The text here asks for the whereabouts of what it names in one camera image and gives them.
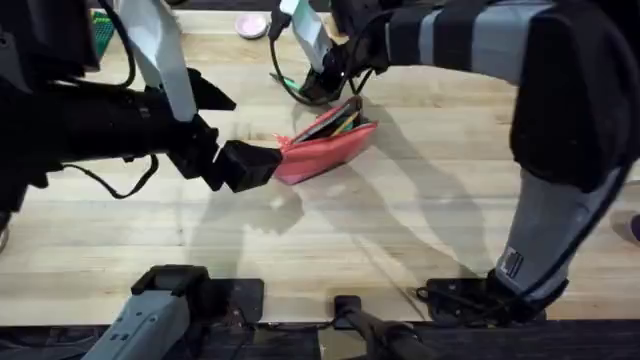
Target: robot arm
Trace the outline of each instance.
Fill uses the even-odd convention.
[[[46,188],[47,173],[85,160],[166,154],[186,179],[202,178],[213,191],[265,184],[279,151],[218,145],[218,130],[198,110],[235,103],[186,67],[177,25],[160,0],[122,2],[123,24],[106,9],[133,48],[144,91],[127,88],[133,57],[121,85],[81,80],[99,68],[85,0],[0,4],[0,217],[20,210],[29,185]]]
[[[340,9],[348,8],[345,3]],[[482,283],[432,279],[425,289],[429,299],[423,298],[436,321],[478,315],[492,323],[530,321],[562,294],[576,241],[604,215],[636,158],[636,40],[624,30],[632,20],[620,22],[625,10],[614,14],[590,1],[452,0],[404,7],[395,1],[391,9],[389,1],[366,3],[359,12],[339,14],[338,28],[351,29],[350,40],[334,44],[324,70],[312,68],[300,94],[335,100],[344,77],[408,65],[518,85],[510,144],[522,167],[522,187],[505,250]],[[628,4],[626,12],[635,9],[640,19],[637,4]],[[501,313],[486,312],[509,299],[517,301]]]

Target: red pouch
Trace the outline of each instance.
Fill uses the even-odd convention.
[[[360,97],[354,96],[347,101],[347,103],[349,102],[354,102],[356,111],[361,111],[362,99]],[[337,135],[297,142],[302,137],[308,137],[311,131],[317,131],[320,124],[335,115],[343,106],[345,105],[335,107],[322,114],[311,126],[293,139],[275,135],[280,143],[282,163],[274,175],[280,181],[289,185],[299,183],[348,162],[365,148],[367,140],[378,127],[377,122],[367,120],[366,123]]]

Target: wooden table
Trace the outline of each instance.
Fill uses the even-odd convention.
[[[180,13],[188,64],[238,103],[202,114],[225,139],[275,146],[273,133],[293,135],[314,112],[268,76],[267,40],[239,38],[236,15]],[[308,64],[290,33],[277,48],[285,73],[302,80]],[[92,78],[125,74],[114,39]],[[384,319],[423,319],[426,307],[407,289],[484,274],[503,249],[519,193],[508,148],[514,97],[483,76],[390,69],[365,91],[366,114],[380,122],[373,145],[294,187],[272,180],[212,193],[162,157],[147,187],[116,201],[79,172],[52,174],[48,189],[29,191],[0,255],[0,325],[110,323],[133,282],[170,263],[264,279],[264,321],[327,320],[337,294],[362,296]],[[125,190],[147,163],[86,165]],[[640,248],[619,229],[639,208],[640,191],[629,187],[582,247],[550,317],[640,318]]]

